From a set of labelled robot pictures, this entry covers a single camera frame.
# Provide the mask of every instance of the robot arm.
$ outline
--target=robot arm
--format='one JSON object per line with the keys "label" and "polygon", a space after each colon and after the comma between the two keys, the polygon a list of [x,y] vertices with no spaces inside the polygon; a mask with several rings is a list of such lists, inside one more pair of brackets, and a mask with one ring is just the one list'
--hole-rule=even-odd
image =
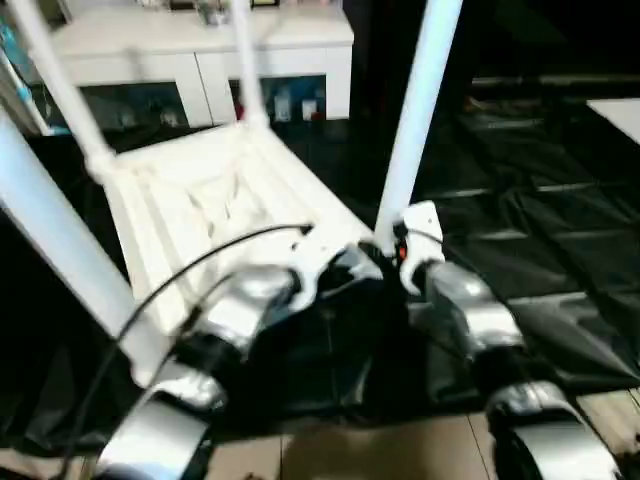
{"label": "robot arm", "polygon": [[[409,210],[421,208],[417,204]],[[415,211],[405,215],[405,222],[407,218],[409,225],[402,230],[415,237],[420,231]],[[506,305],[477,275],[444,261],[436,240],[423,236],[422,243],[405,242],[401,279],[405,285],[411,282],[408,291],[419,290],[427,299],[431,318],[451,323],[484,398],[498,478],[622,478],[607,446],[563,393],[553,369],[527,347]]]}
{"label": "robot arm", "polygon": [[279,261],[241,267],[218,283],[103,450],[98,478],[206,476],[215,448],[211,415],[225,407],[259,332],[311,305],[320,274],[343,250],[357,248],[337,231],[315,228]]}

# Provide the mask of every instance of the black cable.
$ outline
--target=black cable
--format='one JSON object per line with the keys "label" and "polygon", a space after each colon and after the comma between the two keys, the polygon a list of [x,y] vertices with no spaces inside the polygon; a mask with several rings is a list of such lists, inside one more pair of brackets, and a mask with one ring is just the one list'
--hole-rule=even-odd
{"label": "black cable", "polygon": [[100,384],[102,383],[102,379],[106,376],[106,374],[107,374],[107,372],[109,370],[109,367],[111,366],[111,363],[113,363],[113,361],[115,360],[115,358],[116,358],[116,356],[118,354],[120,343],[122,343],[122,340],[124,339],[124,337],[127,335],[127,333],[129,333],[131,328],[135,325],[136,321],[140,318],[140,314],[142,313],[142,311],[153,300],[155,300],[156,297],[158,297],[158,295],[160,295],[169,285],[171,285],[178,278],[183,276],[185,273],[187,273],[189,270],[191,270],[196,265],[199,265],[200,263],[202,263],[204,260],[206,260],[208,258],[211,258],[214,255],[217,255],[218,253],[220,253],[223,250],[226,250],[227,248],[233,247],[235,245],[238,245],[239,243],[245,242],[245,241],[250,240],[252,238],[255,238],[255,237],[258,237],[260,235],[267,234],[267,233],[271,233],[271,232],[277,232],[277,231],[281,231],[281,230],[302,230],[303,233],[306,233],[311,228],[312,228],[312,226],[308,225],[308,224],[276,225],[276,226],[273,226],[273,227],[268,227],[268,228],[264,228],[262,230],[257,230],[255,232],[248,233],[246,235],[242,235],[241,237],[238,237],[238,238],[235,238],[234,240],[231,240],[229,242],[223,243],[222,245],[214,248],[213,250],[210,250],[210,251],[200,255],[194,261],[192,261],[191,263],[189,263],[188,265],[186,265],[185,267],[181,268],[176,273],[174,273],[164,283],[162,283],[158,288],[156,288],[153,292],[151,292],[151,294],[149,294],[149,296],[147,296],[142,301],[142,303],[140,303],[140,305],[138,305],[136,307],[136,309],[133,311],[133,313],[131,314],[129,319],[125,322],[124,326],[122,327],[122,330],[120,330],[120,333],[118,334],[118,336],[113,339],[113,342],[111,343],[111,346],[109,347],[109,350],[107,350],[107,353],[105,354],[101,364],[98,367],[98,370],[97,370],[97,372],[96,372],[96,374],[95,374],[95,376],[93,378],[93,381],[89,385],[89,388],[87,390],[87,394],[85,395],[84,400],[82,401],[82,403],[80,404],[80,406],[78,408],[78,413],[77,413],[75,422],[73,424],[73,427],[71,429],[71,433],[69,435],[69,442],[67,443],[67,446],[65,448],[64,456],[63,456],[63,460],[62,460],[62,467],[60,468],[60,473],[58,474],[59,480],[65,480],[66,477],[67,477],[67,474],[69,472],[69,467],[71,465],[71,460],[75,456],[76,446],[77,446],[78,441],[80,439],[80,435],[82,435],[82,429],[84,427],[86,418],[87,418],[87,416],[89,414],[89,409],[91,407],[91,404],[93,403],[94,397],[98,393],[98,388],[100,387]]}

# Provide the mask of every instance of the white pole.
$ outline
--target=white pole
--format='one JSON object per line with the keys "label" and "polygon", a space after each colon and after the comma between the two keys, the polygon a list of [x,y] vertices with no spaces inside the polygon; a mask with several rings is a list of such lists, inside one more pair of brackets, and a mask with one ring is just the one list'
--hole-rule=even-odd
{"label": "white pole", "polygon": [[[93,318],[115,337],[135,307],[131,289],[2,107],[0,151],[0,206]],[[148,319],[131,329],[122,349],[141,386],[151,380],[168,348],[168,339]]]}
{"label": "white pole", "polygon": [[256,72],[256,55],[249,26],[249,0],[231,0],[231,21],[240,58],[240,88],[245,103],[244,119],[253,125],[269,125]]}
{"label": "white pole", "polygon": [[393,251],[393,224],[411,201],[462,2],[427,1],[376,221],[385,253]]}
{"label": "white pole", "polygon": [[84,98],[71,83],[53,51],[48,27],[33,0],[9,0],[22,34],[27,38],[38,73],[45,81],[73,136],[82,149],[86,166],[102,183],[113,168],[113,152],[107,146]]}

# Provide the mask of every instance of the black plastic sheet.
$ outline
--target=black plastic sheet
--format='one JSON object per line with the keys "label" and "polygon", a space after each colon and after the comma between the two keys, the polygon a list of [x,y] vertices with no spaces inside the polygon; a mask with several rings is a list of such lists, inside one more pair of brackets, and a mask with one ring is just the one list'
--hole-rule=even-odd
{"label": "black plastic sheet", "polygon": [[[279,134],[372,223],[389,145],[355,122],[346,136],[335,132],[333,124]],[[128,149],[178,134],[127,132],[110,141]],[[108,205],[83,174],[73,141],[32,145],[124,271]],[[448,257],[508,302],[527,340],[576,394],[640,385],[639,157],[640,147],[583,106],[475,111],[437,119],[418,176],[414,201],[436,202]],[[3,228],[12,265],[5,301],[20,313],[5,310],[0,433],[6,445],[55,455],[108,339],[6,219]],[[478,408],[464,365],[439,345],[452,344],[446,325],[413,331],[406,312],[369,287],[265,334],[234,405],[218,419],[220,432],[243,437],[318,419],[379,424]],[[84,450],[103,444],[137,394],[120,358]]]}

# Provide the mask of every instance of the floor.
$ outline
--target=floor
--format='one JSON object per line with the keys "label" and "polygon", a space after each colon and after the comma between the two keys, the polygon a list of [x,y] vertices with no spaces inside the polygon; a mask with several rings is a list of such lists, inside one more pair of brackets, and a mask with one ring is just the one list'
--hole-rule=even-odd
{"label": "floor", "polygon": [[[640,431],[637,392],[583,397],[580,403],[610,448],[635,451]],[[484,415],[441,417],[387,428],[314,428],[226,444],[211,460],[207,480],[495,480],[492,439]],[[0,451],[0,466],[52,478],[56,459]],[[74,479],[84,479],[82,462]]]}

